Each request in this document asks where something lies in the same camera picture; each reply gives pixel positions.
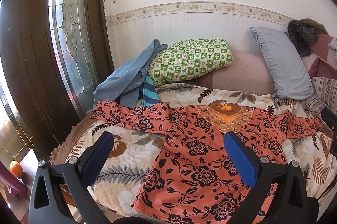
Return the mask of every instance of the stained glass window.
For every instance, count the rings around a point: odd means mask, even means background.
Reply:
[[[82,119],[94,102],[98,78],[86,30],[84,0],[48,0],[49,23],[58,68]]]

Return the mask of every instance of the green checkered pillow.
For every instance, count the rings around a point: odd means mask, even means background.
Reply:
[[[151,62],[154,85],[191,80],[230,66],[233,56],[226,40],[191,39],[169,46]]]

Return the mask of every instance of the patterned blanket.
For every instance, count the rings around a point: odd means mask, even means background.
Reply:
[[[215,100],[225,99],[241,106],[265,109],[274,115],[287,109],[298,117],[312,117],[304,102],[280,101],[272,95],[256,96],[189,84],[167,84],[156,88],[156,91],[159,99],[172,107],[208,105]],[[108,122],[97,120],[78,140],[67,160],[73,155],[81,155],[104,131],[114,135],[115,144],[95,184],[88,187],[88,190],[99,204],[111,211],[124,216],[139,215],[131,205],[154,159],[159,154],[164,137],[112,126]],[[336,176],[336,158],[329,153],[330,145],[331,139],[323,133],[286,139],[282,142],[287,162],[297,160],[301,166],[307,182],[308,196],[319,198]]]

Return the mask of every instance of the wallpaper border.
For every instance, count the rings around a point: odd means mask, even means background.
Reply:
[[[107,25],[117,25],[140,18],[175,13],[219,13],[246,16],[286,26],[292,18],[264,8],[222,2],[178,2],[138,8],[113,16],[107,16]]]

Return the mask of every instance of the bed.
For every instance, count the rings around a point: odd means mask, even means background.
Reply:
[[[298,117],[312,117],[315,114],[315,110],[310,109],[307,101],[278,100],[273,95],[258,96],[242,91],[211,89],[188,83],[167,84],[157,88],[156,91],[160,100],[167,102],[171,107],[208,105],[215,100],[225,99],[241,106],[265,109],[274,115],[280,114],[285,109]],[[114,148],[95,184],[88,187],[88,190],[104,211],[113,211],[122,216],[139,216],[140,213],[131,205],[160,151],[164,142],[163,136],[109,126],[102,120],[87,116],[53,152],[51,162],[65,163],[71,156],[81,155],[104,131],[114,135]],[[337,190],[335,186],[337,164],[336,158],[329,153],[331,139],[328,134],[329,132],[321,132],[282,142],[287,162],[297,160],[300,163],[306,179],[308,196],[314,196],[319,200],[319,217]]]

